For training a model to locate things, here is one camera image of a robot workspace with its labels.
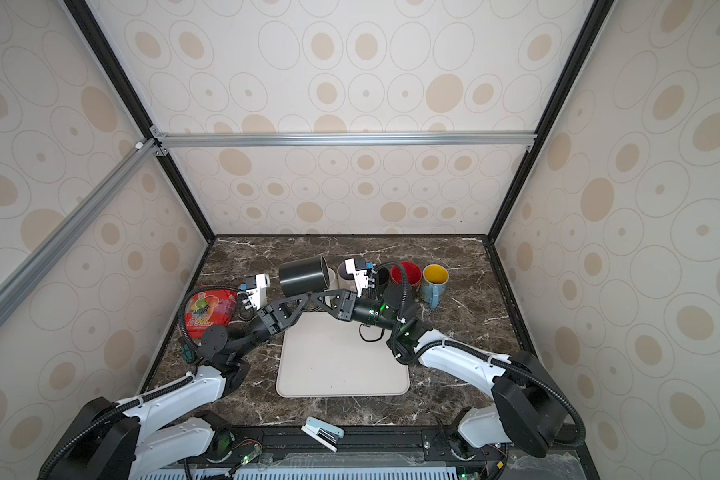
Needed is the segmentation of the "small black mug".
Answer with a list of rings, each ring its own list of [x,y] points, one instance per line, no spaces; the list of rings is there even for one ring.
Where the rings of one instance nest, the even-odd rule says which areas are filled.
[[[278,270],[280,287],[286,297],[325,291],[330,278],[323,256],[283,263]]]

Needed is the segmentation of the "black and white mug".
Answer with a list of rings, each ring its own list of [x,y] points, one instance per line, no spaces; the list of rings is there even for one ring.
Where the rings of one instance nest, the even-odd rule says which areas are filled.
[[[375,292],[377,296],[382,296],[390,283],[390,271],[387,267],[378,270],[375,276]]]

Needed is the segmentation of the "black skull mug red inside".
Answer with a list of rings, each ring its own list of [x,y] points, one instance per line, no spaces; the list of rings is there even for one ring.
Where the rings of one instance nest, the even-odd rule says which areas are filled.
[[[422,282],[423,273],[419,266],[411,262],[401,262],[401,267],[394,266],[391,269],[390,278],[395,284],[403,284],[403,275],[406,275],[408,284],[413,290],[417,290]]]

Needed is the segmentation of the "blue butterfly mug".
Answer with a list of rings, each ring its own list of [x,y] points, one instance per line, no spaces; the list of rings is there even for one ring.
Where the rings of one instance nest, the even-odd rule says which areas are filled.
[[[449,272],[441,265],[431,264],[423,269],[422,275],[420,296],[430,310],[435,310],[444,295]]]

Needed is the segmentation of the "pink ceramic mug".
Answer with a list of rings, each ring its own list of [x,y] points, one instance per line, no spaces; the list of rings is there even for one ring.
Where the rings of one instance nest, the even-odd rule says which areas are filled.
[[[346,270],[346,264],[342,261],[337,267],[337,282],[340,289],[355,291],[354,276]]]

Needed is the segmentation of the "white ribbed mug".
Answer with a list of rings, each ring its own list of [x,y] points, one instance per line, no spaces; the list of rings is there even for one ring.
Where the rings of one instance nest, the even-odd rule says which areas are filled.
[[[328,269],[328,286],[327,290],[336,290],[339,288],[338,279],[336,272],[332,269]]]

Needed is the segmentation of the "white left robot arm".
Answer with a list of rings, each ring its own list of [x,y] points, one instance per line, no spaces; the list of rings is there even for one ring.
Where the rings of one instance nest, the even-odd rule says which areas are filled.
[[[242,330],[213,325],[183,377],[141,395],[89,402],[40,467],[41,479],[136,479],[183,456],[206,450],[215,436],[205,420],[170,424],[239,388],[250,365],[245,356],[294,326],[308,306],[332,311],[331,292],[273,301]]]

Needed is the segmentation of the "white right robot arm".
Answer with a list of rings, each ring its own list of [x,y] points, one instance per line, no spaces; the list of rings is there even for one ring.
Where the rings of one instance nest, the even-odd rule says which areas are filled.
[[[543,458],[555,445],[585,443],[581,415],[533,354],[488,352],[446,336],[422,320],[411,287],[392,286],[373,297],[337,289],[313,293],[310,301],[337,320],[389,331],[386,344],[398,363],[445,372],[490,399],[487,407],[464,408],[444,429],[456,457],[510,443]]]

